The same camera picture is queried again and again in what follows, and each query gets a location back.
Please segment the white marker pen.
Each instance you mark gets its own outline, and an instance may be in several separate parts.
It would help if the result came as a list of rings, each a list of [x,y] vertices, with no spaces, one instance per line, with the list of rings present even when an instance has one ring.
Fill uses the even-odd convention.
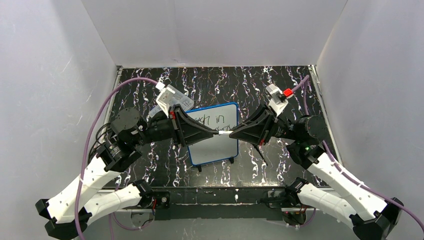
[[[230,130],[219,130],[218,134],[219,135],[230,135],[232,133],[232,131]]]

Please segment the blue framed whiteboard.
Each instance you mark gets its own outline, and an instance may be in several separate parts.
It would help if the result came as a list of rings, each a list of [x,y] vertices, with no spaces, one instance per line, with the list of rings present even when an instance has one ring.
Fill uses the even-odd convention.
[[[235,102],[194,109],[187,114],[218,131],[230,131],[239,123],[239,106]],[[235,158],[239,154],[239,141],[227,135],[214,135],[189,146],[188,153],[193,166]]]

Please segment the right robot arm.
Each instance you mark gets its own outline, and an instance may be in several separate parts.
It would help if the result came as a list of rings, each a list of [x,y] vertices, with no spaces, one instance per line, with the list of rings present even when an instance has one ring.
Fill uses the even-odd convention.
[[[256,146],[271,138],[291,140],[286,147],[290,158],[326,182],[333,193],[297,178],[285,188],[284,195],[344,223],[361,240],[386,239],[398,223],[402,202],[397,198],[386,200],[367,191],[364,183],[331,158],[323,146],[325,136],[326,124],[321,117],[304,115],[291,121],[265,105],[229,134],[232,139]]]

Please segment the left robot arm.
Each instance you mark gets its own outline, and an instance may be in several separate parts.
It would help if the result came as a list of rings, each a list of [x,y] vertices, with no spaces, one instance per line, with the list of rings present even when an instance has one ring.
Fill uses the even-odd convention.
[[[90,154],[80,176],[56,196],[36,203],[39,215],[47,219],[45,230],[50,237],[74,239],[97,219],[127,207],[153,210],[160,196],[145,180],[102,196],[98,191],[141,157],[139,147],[169,139],[186,147],[219,134],[188,116],[178,104],[167,112],[157,112],[148,121],[138,110],[125,108],[109,124],[108,131],[109,136]]]

